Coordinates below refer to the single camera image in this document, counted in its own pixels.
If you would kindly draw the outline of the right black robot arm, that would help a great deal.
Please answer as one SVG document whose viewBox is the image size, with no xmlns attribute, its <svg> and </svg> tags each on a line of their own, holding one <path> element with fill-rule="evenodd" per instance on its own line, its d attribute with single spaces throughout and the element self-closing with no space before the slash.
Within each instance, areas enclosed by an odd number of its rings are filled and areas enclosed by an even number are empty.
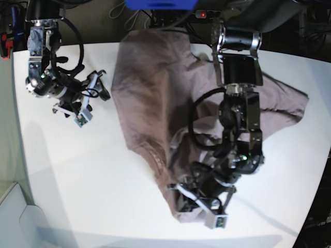
<svg viewBox="0 0 331 248">
<path fill-rule="evenodd" d="M 84 70 L 84 43 L 78 29 L 65 17 L 67 8 L 86 4 L 86 1 L 28 1 L 25 20 L 31 23 L 27 39 L 29 51 L 26 89 L 38 98 L 50 97 L 58 100 L 53 105 L 53 113 L 61 112 L 72 117 L 79 127 L 89 123 L 92 110 L 91 98 L 110 100 L 101 77 L 104 70 L 93 71 L 86 80 L 79 81 L 76 76 Z M 77 65 L 67 70 L 58 66 L 68 61 L 56 52 L 62 45 L 58 23 L 64 22 L 76 35 L 79 45 Z"/>
</svg>

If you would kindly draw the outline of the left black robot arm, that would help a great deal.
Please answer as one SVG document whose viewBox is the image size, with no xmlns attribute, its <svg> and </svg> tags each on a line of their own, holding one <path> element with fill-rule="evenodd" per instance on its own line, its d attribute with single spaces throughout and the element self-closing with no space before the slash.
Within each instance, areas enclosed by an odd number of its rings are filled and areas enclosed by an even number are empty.
<svg viewBox="0 0 331 248">
<path fill-rule="evenodd" d="M 231 196 L 242 175 L 253 174 L 264 161 L 260 128 L 260 97 L 255 88 L 262 86 L 258 50 L 262 35 L 282 25 L 309 5 L 308 1 L 253 1 L 242 13 L 224 20 L 216 17 L 212 28 L 213 63 L 217 88 L 194 102 L 189 112 L 188 134 L 193 144 L 213 154 L 214 162 L 194 161 L 190 176 L 172 184 L 179 193 L 179 212 L 202 208 L 212 215 L 224 215 L 226 203 L 219 195 Z M 218 118 L 223 126 L 217 145 L 204 145 L 193 129 L 199 104 L 215 94 L 223 94 Z"/>
</svg>

